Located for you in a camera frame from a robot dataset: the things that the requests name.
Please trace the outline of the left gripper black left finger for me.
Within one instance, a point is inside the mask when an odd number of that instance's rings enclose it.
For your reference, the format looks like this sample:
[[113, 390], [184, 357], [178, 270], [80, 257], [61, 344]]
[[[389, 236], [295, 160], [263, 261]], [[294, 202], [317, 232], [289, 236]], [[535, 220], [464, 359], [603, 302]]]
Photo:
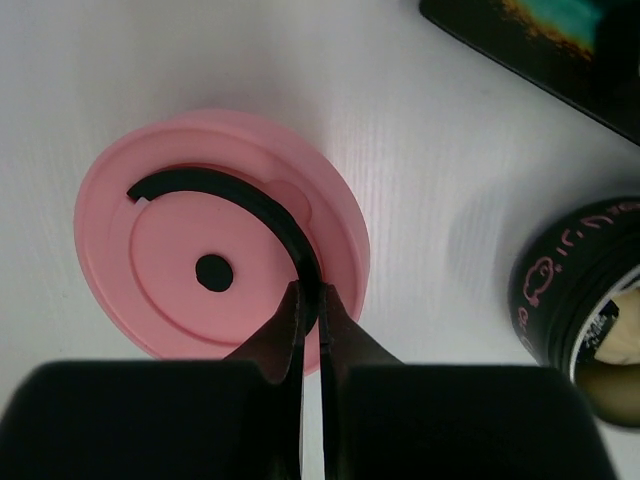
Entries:
[[305, 314], [294, 282], [222, 360], [39, 366], [2, 416], [2, 477], [299, 478]]

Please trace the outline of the round steel lunch box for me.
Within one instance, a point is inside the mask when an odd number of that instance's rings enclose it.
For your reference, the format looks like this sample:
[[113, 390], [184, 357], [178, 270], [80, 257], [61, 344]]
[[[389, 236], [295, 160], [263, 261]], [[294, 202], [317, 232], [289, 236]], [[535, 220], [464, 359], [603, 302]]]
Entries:
[[639, 363], [595, 354], [617, 319], [613, 298], [639, 290], [639, 198], [583, 206], [525, 248], [510, 279], [513, 328], [536, 361], [561, 371], [603, 421], [639, 426]]

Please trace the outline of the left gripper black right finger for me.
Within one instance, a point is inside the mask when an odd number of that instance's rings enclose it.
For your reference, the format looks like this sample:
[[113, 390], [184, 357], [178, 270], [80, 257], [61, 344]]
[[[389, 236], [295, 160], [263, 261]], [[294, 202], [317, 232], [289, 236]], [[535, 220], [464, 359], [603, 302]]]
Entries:
[[325, 286], [319, 305], [329, 479], [612, 479], [577, 390], [559, 372], [400, 362]]

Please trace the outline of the pink lunch box lid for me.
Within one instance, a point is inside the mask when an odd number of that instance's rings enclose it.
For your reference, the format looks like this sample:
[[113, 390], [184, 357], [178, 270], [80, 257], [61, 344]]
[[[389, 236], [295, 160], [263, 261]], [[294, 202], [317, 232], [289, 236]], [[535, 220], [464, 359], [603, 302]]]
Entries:
[[180, 167], [236, 176], [282, 205], [314, 248], [323, 280], [353, 319], [370, 248], [347, 183], [318, 150], [265, 118], [197, 110], [135, 130], [98, 156], [74, 214], [81, 269], [137, 346], [162, 359], [221, 359], [275, 313], [297, 273], [277, 237], [231, 201], [177, 187], [133, 186]]

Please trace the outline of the round cream steamed bun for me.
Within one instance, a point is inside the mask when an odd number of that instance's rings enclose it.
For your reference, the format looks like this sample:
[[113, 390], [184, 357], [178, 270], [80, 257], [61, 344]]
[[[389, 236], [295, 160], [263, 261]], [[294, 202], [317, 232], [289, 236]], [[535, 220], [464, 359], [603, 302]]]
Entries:
[[639, 290], [626, 291], [613, 298], [618, 309], [613, 327], [600, 344], [595, 358], [612, 365], [639, 363]]

